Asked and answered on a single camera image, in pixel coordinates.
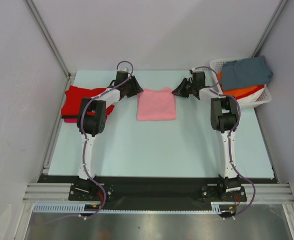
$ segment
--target light blue table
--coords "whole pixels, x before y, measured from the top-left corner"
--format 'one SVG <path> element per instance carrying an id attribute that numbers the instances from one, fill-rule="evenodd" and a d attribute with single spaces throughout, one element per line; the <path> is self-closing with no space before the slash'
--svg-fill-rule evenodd
<path id="1" fill-rule="evenodd" d="M 78 71 L 74 86 L 101 88 L 115 71 Z M 187 71 L 135 71 L 143 88 L 176 88 Z M 206 73 L 206 83 L 212 84 Z M 176 97 L 177 119 L 137 121 L 137 98 L 115 104 L 106 128 L 96 141 L 94 157 L 100 176 L 203 177 L 218 176 L 218 138 L 210 125 L 210 105 L 195 97 Z M 242 110 L 236 131 L 238 170 L 250 178 L 273 178 L 273 170 L 254 109 Z M 50 175 L 77 175 L 81 136 L 75 123 L 62 123 L 49 169 Z"/>

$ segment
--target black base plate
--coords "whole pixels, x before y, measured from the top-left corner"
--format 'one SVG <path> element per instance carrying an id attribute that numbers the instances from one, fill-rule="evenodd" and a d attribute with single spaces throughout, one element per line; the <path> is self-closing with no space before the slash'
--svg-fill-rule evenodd
<path id="1" fill-rule="evenodd" d="M 76 178 L 70 186 L 69 201 L 99 201 L 98 186 L 90 180 Z"/>
<path id="2" fill-rule="evenodd" d="M 241 186 L 239 191 L 231 191 L 219 193 L 217 186 L 202 186 L 201 187 L 201 200 L 203 202 L 233 202 L 235 195 L 241 202 L 247 201 L 247 195 L 244 186 Z"/>

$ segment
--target folded pink shirt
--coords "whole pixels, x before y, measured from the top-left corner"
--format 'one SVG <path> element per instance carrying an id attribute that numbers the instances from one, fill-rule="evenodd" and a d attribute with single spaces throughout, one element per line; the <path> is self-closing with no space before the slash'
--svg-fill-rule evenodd
<path id="1" fill-rule="evenodd" d="M 144 88 L 138 94 L 138 121 L 159 121 L 176 119 L 176 99 L 172 89 L 165 87 L 161 90 Z"/>

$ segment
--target white panel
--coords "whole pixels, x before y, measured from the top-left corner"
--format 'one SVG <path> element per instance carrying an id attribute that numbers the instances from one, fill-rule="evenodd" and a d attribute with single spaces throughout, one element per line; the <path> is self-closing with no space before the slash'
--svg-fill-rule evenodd
<path id="1" fill-rule="evenodd" d="M 5 239 L 40 171 L 65 83 L 23 1 L 0 0 L 0 213 L 12 206 Z"/>
<path id="2" fill-rule="evenodd" d="M 294 1 L 276 26 L 263 54 L 274 72 L 273 100 L 258 108 L 276 171 L 294 194 Z"/>
<path id="3" fill-rule="evenodd" d="M 279 0 L 35 0 L 70 71 L 249 57 Z"/>

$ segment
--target plastic laundry basket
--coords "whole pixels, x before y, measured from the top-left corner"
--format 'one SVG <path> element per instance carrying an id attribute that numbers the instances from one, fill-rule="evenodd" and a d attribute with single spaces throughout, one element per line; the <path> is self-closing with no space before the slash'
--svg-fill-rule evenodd
<path id="1" fill-rule="evenodd" d="M 222 59 L 216 59 L 216 60 L 212 60 L 210 61 L 210 67 L 215 70 L 217 73 L 221 72 L 222 70 L 222 65 L 228 62 L 232 62 L 232 61 L 239 61 L 241 59 L 244 59 L 245 57 L 230 57 L 230 58 L 222 58 Z M 217 77 L 213 74 L 214 80 L 215 82 L 218 81 Z M 221 87 L 218 84 L 217 88 L 219 90 L 220 93 L 222 93 Z M 255 108 L 261 104 L 265 104 L 270 102 L 272 99 L 271 94 L 268 90 L 267 87 L 265 87 L 264 91 L 261 93 L 260 97 L 253 102 L 240 102 L 240 107 L 242 109 L 247 109 L 247 108 Z"/>

